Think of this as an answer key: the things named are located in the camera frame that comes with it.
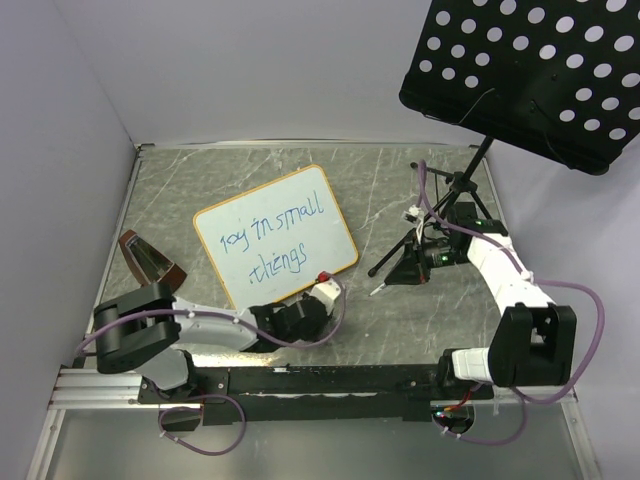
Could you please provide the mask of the blue whiteboard marker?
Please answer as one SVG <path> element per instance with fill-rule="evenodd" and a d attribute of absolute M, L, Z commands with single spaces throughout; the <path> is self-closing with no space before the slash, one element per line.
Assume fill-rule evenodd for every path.
<path fill-rule="evenodd" d="M 374 288 L 370 293 L 369 293 L 369 297 L 372 297 L 378 293 L 380 293 L 382 290 L 384 290 L 387 287 L 386 283 L 382 283 L 379 286 L 377 286 L 376 288 Z"/>

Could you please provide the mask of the yellow framed whiteboard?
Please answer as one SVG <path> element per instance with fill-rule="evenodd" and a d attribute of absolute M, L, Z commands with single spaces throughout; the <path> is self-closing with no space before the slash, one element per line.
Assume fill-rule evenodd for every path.
<path fill-rule="evenodd" d="M 193 225 L 235 309 L 286 299 L 359 259 L 318 165 L 205 208 Z"/>

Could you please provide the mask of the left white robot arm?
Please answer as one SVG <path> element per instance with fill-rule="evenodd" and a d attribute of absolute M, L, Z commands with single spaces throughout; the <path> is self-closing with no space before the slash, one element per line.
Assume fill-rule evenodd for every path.
<path fill-rule="evenodd" d="M 242 353 L 322 345 L 335 334 L 333 313 L 343 289 L 331 278 L 298 301 L 251 306 L 239 311 L 205 307 L 154 283 L 94 308 L 97 370 L 134 371 L 177 402 L 198 387 L 185 345 L 209 345 Z"/>

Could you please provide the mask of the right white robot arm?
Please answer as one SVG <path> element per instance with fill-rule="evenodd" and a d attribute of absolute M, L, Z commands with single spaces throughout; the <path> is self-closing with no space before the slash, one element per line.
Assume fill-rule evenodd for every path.
<path fill-rule="evenodd" d="M 532 282 L 502 222 L 481 219 L 474 203 L 458 202 L 447 214 L 446 235 L 427 239 L 420 208 L 410 207 L 404 217 L 415 227 L 403 239 L 403 255 L 385 277 L 385 285 L 425 284 L 436 268 L 470 264 L 484 279 L 500 314 L 489 346 L 443 353 L 438 390 L 458 398 L 472 382 L 499 387 L 566 384 L 576 315 Z"/>

